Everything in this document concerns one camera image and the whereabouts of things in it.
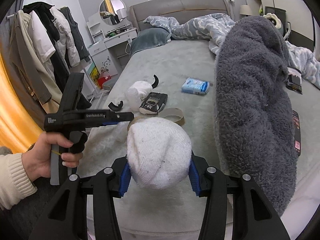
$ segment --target human hand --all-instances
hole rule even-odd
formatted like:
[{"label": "human hand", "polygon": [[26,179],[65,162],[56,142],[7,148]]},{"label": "human hand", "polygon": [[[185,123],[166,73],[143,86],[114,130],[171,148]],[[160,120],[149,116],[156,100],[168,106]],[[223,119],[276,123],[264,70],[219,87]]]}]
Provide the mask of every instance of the human hand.
[{"label": "human hand", "polygon": [[[61,133],[43,132],[40,134],[34,147],[22,154],[22,164],[31,182],[39,177],[50,178],[50,152],[52,144],[70,148],[73,142],[69,141]],[[77,167],[82,157],[82,153],[61,154],[62,164],[69,168]]]}]

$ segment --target round mirror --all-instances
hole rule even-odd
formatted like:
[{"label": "round mirror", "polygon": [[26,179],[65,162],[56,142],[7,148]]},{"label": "round mirror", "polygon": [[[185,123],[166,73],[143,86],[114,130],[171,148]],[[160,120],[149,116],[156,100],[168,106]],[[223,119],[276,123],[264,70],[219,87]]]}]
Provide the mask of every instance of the round mirror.
[{"label": "round mirror", "polygon": [[103,0],[99,11],[102,20],[108,25],[116,25],[127,17],[127,9],[121,0]]}]

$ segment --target metal bolt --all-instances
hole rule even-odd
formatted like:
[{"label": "metal bolt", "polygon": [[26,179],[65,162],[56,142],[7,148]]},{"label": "metal bolt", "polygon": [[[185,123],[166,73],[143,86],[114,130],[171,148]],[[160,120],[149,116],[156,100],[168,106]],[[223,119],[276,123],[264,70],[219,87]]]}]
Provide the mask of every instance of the metal bolt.
[{"label": "metal bolt", "polygon": [[215,173],[215,172],[217,171],[217,169],[216,169],[215,167],[208,167],[208,168],[207,168],[207,171],[208,171],[209,173]]},{"label": "metal bolt", "polygon": [[103,172],[104,172],[105,174],[111,174],[111,173],[113,172],[113,169],[110,168],[110,167],[108,167],[108,168],[105,168],[105,169],[103,170]]},{"label": "metal bolt", "polygon": [[76,179],[78,179],[78,175],[77,174],[72,174],[72,175],[70,175],[69,179],[71,181],[75,181]]},{"label": "metal bolt", "polygon": [[244,180],[250,180],[251,177],[250,177],[250,175],[248,175],[248,174],[243,174],[243,175],[242,175],[242,179],[244,179]]}]

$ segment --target beige leather headboard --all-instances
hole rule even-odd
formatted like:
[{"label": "beige leather headboard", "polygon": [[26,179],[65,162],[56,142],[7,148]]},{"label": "beige leather headboard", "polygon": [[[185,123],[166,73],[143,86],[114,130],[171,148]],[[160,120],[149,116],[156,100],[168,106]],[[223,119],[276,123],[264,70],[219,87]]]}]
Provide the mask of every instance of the beige leather headboard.
[{"label": "beige leather headboard", "polygon": [[180,24],[188,20],[212,13],[230,15],[226,0],[152,0],[130,6],[128,20],[142,31],[151,28],[143,23],[148,16],[175,17]]}]

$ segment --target mattress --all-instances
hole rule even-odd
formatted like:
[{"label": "mattress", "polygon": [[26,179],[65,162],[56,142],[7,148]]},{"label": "mattress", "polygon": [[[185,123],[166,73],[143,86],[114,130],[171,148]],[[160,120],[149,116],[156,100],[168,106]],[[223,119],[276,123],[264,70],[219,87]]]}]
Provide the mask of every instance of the mattress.
[{"label": "mattress", "polygon": [[[191,137],[195,154],[205,157],[209,165],[219,168],[211,127],[214,122],[212,90],[205,96],[178,93],[189,76],[215,82],[214,60],[214,55],[208,49],[208,41],[172,41],[158,48],[138,52],[130,59],[103,108],[107,108],[111,101],[116,104],[123,100],[123,93],[135,81],[152,83],[152,76],[156,74],[160,83],[155,91],[169,95],[166,107],[178,107],[185,113],[186,124],[183,128]],[[301,126],[297,188],[282,216],[291,239],[300,234],[320,203],[320,91],[305,80],[302,89],[303,95],[285,89],[293,110],[299,114]],[[115,158],[125,155],[125,148],[114,148],[105,143],[112,140],[112,130],[112,127],[92,129],[78,168],[81,176],[94,175],[111,165]],[[132,180],[124,198],[115,199],[115,207],[124,240],[192,240],[198,238],[205,202],[205,198],[197,198],[192,192],[188,178],[177,187],[163,191],[139,189]],[[88,232],[94,239],[90,197],[87,217]],[[231,235],[232,208],[228,205],[225,239],[230,240]]]}]

